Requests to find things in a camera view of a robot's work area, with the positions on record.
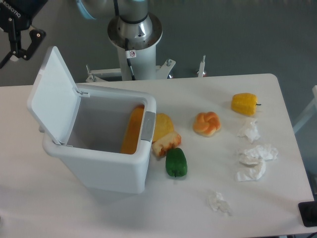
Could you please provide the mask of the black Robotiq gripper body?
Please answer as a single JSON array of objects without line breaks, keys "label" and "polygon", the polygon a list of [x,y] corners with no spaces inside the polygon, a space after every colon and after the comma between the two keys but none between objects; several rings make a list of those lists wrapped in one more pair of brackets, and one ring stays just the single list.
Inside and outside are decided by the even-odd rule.
[{"label": "black Robotiq gripper body", "polygon": [[0,29],[9,32],[9,19],[14,22],[17,31],[27,30],[34,17],[48,0],[1,0]]}]

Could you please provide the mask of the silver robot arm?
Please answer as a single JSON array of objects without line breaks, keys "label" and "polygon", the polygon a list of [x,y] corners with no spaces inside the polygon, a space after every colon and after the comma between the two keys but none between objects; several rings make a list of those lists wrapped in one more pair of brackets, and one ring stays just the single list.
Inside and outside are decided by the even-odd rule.
[{"label": "silver robot arm", "polygon": [[[11,59],[29,60],[46,37],[44,30],[32,26],[32,21],[47,3],[46,0],[2,0],[0,30],[8,34],[10,51],[0,66]],[[143,21],[148,15],[146,0],[77,0],[76,5],[86,19],[110,15],[120,16],[129,23]]]}]

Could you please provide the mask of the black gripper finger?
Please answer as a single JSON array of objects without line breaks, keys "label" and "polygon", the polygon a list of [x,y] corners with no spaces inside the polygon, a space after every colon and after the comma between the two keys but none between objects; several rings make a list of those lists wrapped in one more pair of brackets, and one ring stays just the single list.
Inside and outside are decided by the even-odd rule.
[{"label": "black gripper finger", "polygon": [[44,38],[46,37],[46,32],[37,28],[32,28],[29,31],[29,36],[31,39],[31,43],[28,49],[25,50],[21,46],[21,32],[20,31],[8,32],[8,38],[10,42],[10,51],[0,62],[1,68],[3,68],[10,59],[29,60],[33,56],[33,54],[35,53],[39,45],[42,43]]}]

